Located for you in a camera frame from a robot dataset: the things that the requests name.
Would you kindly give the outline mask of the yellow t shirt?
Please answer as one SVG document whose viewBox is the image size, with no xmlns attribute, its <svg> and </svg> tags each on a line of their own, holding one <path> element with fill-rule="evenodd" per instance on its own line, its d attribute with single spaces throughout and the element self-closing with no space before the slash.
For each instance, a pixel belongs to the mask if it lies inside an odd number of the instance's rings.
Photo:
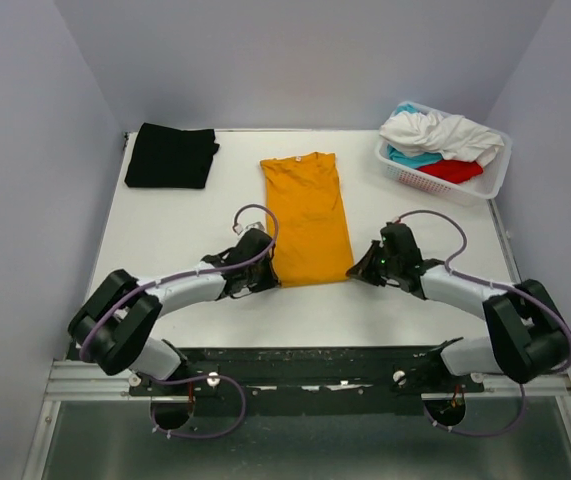
<svg viewBox="0 0 571 480">
<path fill-rule="evenodd" d="M 353 266 L 349 230 L 333 153 L 265 159 L 265 206 L 277 233 L 273 266 L 285 288 L 341 282 Z"/>
</svg>

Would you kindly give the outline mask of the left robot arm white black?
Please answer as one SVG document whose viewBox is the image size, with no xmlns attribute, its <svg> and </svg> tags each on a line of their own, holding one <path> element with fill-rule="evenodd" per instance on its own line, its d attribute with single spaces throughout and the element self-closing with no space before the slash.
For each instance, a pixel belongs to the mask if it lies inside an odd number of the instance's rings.
<svg viewBox="0 0 571 480">
<path fill-rule="evenodd" d="M 108 376 L 130 370 L 151 377 L 166 395 L 179 393 L 187 380 L 186 357 L 173 345 L 151 337 L 157 320 L 191 305 L 237 298 L 246 290 L 275 288 L 271 259 L 275 241 L 250 228 L 238 243 L 207 255 L 192 270 L 145 281 L 123 269 L 111 272 L 68 325 L 80 346 L 79 358 Z"/>
</svg>

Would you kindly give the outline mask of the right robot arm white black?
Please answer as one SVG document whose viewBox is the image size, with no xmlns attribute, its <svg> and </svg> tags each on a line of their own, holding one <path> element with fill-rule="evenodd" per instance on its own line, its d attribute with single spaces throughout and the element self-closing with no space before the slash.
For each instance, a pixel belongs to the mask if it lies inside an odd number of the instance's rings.
<svg viewBox="0 0 571 480">
<path fill-rule="evenodd" d="M 499 284 L 425 259 L 412 230 L 389 222 L 346 275 L 398 288 L 416 298 L 457 308 L 485 322 L 487 335 L 454 339 L 430 354 L 425 379 L 445 392 L 471 374 L 504 375 L 526 384 L 571 363 L 571 332 L 538 281 Z"/>
</svg>

